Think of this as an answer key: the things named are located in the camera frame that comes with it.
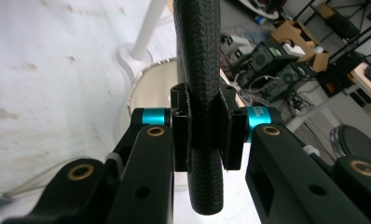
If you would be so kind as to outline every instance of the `white round object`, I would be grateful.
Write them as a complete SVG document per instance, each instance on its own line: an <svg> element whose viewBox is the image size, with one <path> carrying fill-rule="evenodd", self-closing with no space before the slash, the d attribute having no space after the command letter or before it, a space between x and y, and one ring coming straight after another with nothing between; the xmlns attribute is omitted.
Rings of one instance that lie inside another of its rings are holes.
<svg viewBox="0 0 371 224"><path fill-rule="evenodd" d="M171 87L178 83L176 58L149 65L131 86L128 96L130 114L138 107L171 107Z"/></svg>

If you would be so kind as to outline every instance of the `teal tape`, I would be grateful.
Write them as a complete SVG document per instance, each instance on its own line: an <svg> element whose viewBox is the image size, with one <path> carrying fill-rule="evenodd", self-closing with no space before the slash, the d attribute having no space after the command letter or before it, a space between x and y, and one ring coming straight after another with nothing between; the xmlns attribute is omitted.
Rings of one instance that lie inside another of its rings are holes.
<svg viewBox="0 0 371 224"><path fill-rule="evenodd" d="M247 142L252 142L253 128L258 124L271 123L269 111L264 106L247 106L247 116L249 117L249 137Z"/></svg>
<svg viewBox="0 0 371 224"><path fill-rule="evenodd" d="M145 108L142 124L165 125L165 108Z"/></svg>

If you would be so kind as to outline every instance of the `desk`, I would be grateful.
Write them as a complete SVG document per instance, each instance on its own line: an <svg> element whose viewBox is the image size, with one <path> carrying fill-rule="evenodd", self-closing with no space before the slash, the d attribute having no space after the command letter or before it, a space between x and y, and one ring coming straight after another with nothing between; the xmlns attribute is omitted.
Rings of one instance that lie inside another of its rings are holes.
<svg viewBox="0 0 371 224"><path fill-rule="evenodd" d="M338 93L337 95L329 98L324 103L315 106L312 110L305 114L301 114L299 116L296 116L290 122L286 124L286 127L291 132L294 132L296 129L298 129L307 119L309 119L311 116L315 115L316 113L321 112L323 109L328 108L329 106L333 105L334 103L338 102L339 100L343 99L343 97L348 96L353 91L356 91L358 88L362 88L370 97L371 97L371 81L369 81L364 76L364 70L367 67L366 63L359 64L353 71L351 71L351 74L354 76L354 80L356 82L356 85L352 85L349 88L345 89L344 91Z"/></svg>
<svg viewBox="0 0 371 224"><path fill-rule="evenodd" d="M354 77L356 84L361 87L371 97L371 81L365 77L364 70L368 65L366 63L360 63L351 74Z"/></svg>

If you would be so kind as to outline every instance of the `black leather strap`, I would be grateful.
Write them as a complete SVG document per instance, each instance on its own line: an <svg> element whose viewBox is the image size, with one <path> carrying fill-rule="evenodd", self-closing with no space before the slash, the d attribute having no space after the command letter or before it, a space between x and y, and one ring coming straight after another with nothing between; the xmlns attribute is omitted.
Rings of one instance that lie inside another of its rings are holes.
<svg viewBox="0 0 371 224"><path fill-rule="evenodd" d="M212 215L223 208L223 174L217 147L220 3L175 0L177 65L187 82L192 112L188 186L194 210Z"/></svg>

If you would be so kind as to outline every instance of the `stand base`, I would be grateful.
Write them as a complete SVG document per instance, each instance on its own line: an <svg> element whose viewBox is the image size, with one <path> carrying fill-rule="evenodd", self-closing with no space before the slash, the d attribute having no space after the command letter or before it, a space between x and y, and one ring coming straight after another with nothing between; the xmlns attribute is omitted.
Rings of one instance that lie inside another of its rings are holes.
<svg viewBox="0 0 371 224"><path fill-rule="evenodd" d="M119 47L116 55L119 65L127 72L130 81L133 81L137 75L153 62L153 57L148 50L145 50L142 60L135 60L131 56L134 44L125 44Z"/></svg>

